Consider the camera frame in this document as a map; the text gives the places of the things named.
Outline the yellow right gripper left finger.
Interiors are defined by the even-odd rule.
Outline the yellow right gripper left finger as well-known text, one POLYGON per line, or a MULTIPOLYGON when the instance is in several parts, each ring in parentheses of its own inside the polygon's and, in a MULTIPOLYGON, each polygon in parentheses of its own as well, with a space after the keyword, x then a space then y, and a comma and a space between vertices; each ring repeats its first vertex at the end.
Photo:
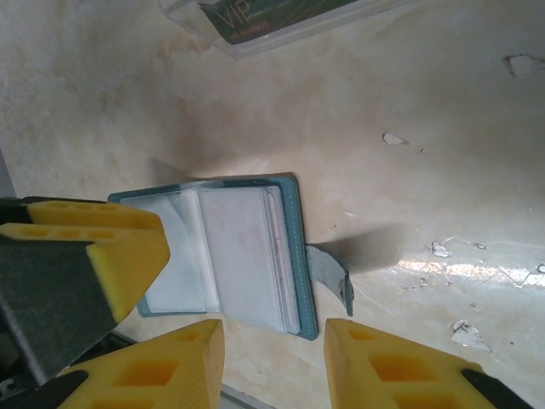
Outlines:
POLYGON ((218 409, 225 359, 221 320, 202 320, 65 371, 88 377, 59 409, 218 409))

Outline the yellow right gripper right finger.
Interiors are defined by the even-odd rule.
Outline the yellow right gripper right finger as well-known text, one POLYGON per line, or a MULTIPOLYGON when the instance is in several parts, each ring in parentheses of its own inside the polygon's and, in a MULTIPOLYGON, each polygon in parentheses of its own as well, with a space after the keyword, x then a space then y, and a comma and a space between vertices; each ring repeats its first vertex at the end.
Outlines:
POLYGON ((351 320, 328 319, 332 409, 534 409, 482 367, 351 320))

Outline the white card with pink print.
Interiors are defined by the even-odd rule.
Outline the white card with pink print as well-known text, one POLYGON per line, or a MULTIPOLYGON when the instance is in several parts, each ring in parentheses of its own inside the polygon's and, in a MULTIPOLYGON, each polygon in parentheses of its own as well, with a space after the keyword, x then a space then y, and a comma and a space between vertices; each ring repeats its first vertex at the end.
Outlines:
POLYGON ((224 315, 297 333, 301 324, 280 189, 205 188, 199 200, 224 315))

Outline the teal leather card holder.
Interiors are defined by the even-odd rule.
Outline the teal leather card holder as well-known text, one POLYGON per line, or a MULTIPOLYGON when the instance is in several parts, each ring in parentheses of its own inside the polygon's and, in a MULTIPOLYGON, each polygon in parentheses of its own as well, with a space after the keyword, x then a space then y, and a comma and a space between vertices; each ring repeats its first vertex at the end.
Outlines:
POLYGON ((199 200, 201 190, 218 187, 280 189, 301 324, 301 329, 295 334, 280 334, 295 335, 309 341, 318 337, 314 283, 329 289, 346 311, 352 310, 353 286, 347 269, 329 252, 306 242, 297 180, 291 174, 277 174, 196 180, 109 196, 112 203, 156 214, 163 224, 169 245, 170 259, 167 265, 138 302, 137 308, 142 317, 212 313, 224 315, 215 285, 199 200))

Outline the dark green VIP card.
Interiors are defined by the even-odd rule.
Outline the dark green VIP card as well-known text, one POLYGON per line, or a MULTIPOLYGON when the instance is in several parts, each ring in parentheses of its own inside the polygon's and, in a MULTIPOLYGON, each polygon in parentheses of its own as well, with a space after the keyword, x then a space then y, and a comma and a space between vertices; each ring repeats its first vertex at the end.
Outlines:
POLYGON ((331 26, 387 0, 198 0, 198 9, 231 45, 331 26))

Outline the clear acrylic card stand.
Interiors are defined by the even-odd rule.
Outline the clear acrylic card stand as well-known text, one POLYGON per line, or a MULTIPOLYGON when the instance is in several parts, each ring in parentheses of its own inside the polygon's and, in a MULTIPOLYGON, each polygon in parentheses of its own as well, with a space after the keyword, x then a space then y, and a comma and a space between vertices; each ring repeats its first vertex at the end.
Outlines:
POLYGON ((284 35, 270 35, 268 37, 257 38, 247 43, 231 45, 223 40, 211 23, 204 16, 204 13, 198 9, 198 0, 157 0, 161 13, 169 20, 183 27, 191 34, 203 39, 210 45, 221 49, 234 59, 243 58, 250 55, 259 54, 270 49, 293 43, 306 37, 310 37, 329 29, 343 26, 347 23, 371 17, 382 12, 386 12, 399 7, 404 7, 415 0, 387 0, 373 9, 362 14, 353 14, 352 18, 339 21, 331 26, 316 27, 311 30, 292 32, 284 35))

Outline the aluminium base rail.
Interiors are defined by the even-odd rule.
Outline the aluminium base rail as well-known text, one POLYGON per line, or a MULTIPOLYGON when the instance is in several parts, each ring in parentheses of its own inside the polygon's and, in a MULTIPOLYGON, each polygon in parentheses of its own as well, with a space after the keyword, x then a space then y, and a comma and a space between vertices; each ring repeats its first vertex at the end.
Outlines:
POLYGON ((251 395, 226 384, 221 387, 218 409, 276 409, 251 395))

